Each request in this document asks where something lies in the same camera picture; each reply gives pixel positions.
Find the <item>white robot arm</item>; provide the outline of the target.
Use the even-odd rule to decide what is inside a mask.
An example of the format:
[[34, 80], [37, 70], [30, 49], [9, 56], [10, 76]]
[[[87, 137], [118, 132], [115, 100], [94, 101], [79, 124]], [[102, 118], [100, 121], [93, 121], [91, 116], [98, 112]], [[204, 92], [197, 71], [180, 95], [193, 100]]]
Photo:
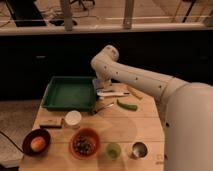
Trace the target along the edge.
[[134, 68], [105, 46], [91, 60], [97, 77], [130, 85], [160, 103], [165, 114], [164, 171], [213, 171], [213, 86]]

